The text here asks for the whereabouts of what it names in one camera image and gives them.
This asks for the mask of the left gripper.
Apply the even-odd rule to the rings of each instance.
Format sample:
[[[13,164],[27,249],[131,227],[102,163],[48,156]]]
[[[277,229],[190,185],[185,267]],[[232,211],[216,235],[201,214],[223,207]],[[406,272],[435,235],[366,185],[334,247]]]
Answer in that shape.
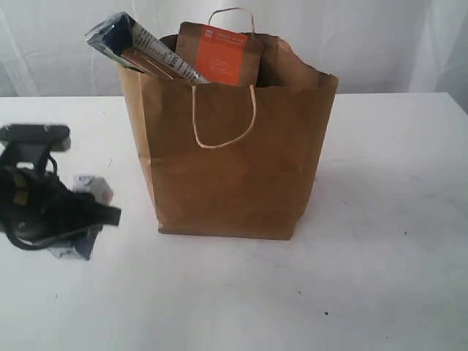
[[[70,191],[53,152],[70,147],[65,124],[1,127],[1,231],[11,241],[58,241],[87,227],[118,227],[121,209]]]

